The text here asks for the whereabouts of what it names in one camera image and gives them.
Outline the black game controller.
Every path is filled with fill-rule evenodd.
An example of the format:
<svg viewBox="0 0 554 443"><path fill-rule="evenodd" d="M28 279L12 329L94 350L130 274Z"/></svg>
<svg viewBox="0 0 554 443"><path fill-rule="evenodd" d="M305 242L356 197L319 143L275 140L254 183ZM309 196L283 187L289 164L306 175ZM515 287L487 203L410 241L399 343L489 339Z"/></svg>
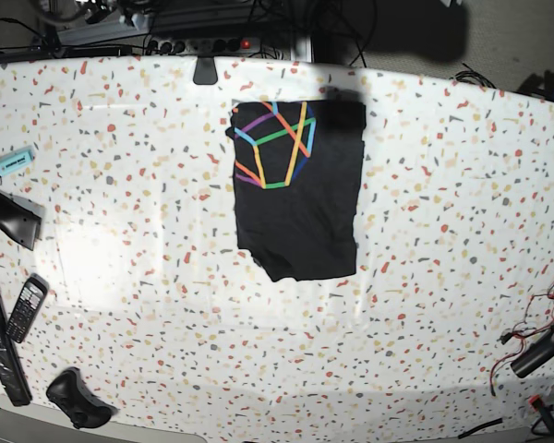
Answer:
<svg viewBox="0 0 554 443"><path fill-rule="evenodd" d="M101 401L87 388L75 367L69 367L59 374L47 388L46 396L76 429L99 428L116 414L114 406Z"/></svg>

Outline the black power strip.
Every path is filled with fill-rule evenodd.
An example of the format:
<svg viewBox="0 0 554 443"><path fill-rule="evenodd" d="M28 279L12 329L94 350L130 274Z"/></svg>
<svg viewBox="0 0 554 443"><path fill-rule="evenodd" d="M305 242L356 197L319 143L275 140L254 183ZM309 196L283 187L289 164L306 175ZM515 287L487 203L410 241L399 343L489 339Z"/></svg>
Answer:
<svg viewBox="0 0 554 443"><path fill-rule="evenodd" d="M153 38L145 48L145 55L241 55L256 54L261 51L258 37L243 38L197 38L197 39L163 39Z"/></svg>

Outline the red handled tool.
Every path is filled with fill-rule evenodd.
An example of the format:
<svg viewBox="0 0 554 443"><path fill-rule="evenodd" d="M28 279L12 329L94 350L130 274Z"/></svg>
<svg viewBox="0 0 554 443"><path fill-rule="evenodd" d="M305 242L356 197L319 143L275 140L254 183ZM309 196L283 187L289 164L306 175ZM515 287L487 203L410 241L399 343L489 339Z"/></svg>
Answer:
<svg viewBox="0 0 554 443"><path fill-rule="evenodd" d="M532 408L539 413L539 420L547 429L547 437L554 438L554 416L551 410L543 402L539 395L532 397L529 400Z"/></svg>

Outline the black cylinder tool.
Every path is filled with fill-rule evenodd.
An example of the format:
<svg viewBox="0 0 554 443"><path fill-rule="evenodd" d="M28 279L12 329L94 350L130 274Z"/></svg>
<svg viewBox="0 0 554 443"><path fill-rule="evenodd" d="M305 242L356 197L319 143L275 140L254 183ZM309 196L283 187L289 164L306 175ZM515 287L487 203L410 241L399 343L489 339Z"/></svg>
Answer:
<svg viewBox="0 0 554 443"><path fill-rule="evenodd" d="M526 378L554 357L554 326L511 363L518 378Z"/></svg>

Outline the black T-shirt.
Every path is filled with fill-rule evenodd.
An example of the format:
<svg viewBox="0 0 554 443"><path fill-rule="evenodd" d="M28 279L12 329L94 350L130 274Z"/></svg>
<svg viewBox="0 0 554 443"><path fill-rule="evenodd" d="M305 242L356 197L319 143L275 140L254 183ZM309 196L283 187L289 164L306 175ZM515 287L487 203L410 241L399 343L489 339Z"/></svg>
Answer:
<svg viewBox="0 0 554 443"><path fill-rule="evenodd" d="M355 274L354 218L366 129L362 102L240 102L235 149L237 245L272 281Z"/></svg>

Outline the long black bar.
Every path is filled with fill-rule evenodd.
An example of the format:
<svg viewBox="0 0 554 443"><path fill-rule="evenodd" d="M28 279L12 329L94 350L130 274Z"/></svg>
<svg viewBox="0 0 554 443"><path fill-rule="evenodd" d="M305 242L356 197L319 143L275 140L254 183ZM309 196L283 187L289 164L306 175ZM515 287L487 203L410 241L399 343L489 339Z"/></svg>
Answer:
<svg viewBox="0 0 554 443"><path fill-rule="evenodd" d="M0 382L15 407L27 406L32 396L18 359L16 346L6 333L5 311L0 296Z"/></svg>

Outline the black handheld scanner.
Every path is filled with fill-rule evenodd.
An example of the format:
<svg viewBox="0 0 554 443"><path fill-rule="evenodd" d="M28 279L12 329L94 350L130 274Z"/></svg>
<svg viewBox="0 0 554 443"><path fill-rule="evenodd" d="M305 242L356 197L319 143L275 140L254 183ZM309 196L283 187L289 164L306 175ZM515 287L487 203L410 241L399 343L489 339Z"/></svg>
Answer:
<svg viewBox="0 0 554 443"><path fill-rule="evenodd" d="M45 212L37 202L0 190L0 231L18 245L34 249Z"/></svg>

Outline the teal highlighter marker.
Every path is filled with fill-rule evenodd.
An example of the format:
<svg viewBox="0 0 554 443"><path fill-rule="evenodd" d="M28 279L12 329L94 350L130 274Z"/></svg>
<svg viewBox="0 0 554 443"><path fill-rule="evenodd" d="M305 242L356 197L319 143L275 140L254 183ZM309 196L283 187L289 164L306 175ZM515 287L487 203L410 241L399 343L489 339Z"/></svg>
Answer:
<svg viewBox="0 0 554 443"><path fill-rule="evenodd" d="M0 178L29 165L34 160L32 147L13 151L0 158Z"/></svg>

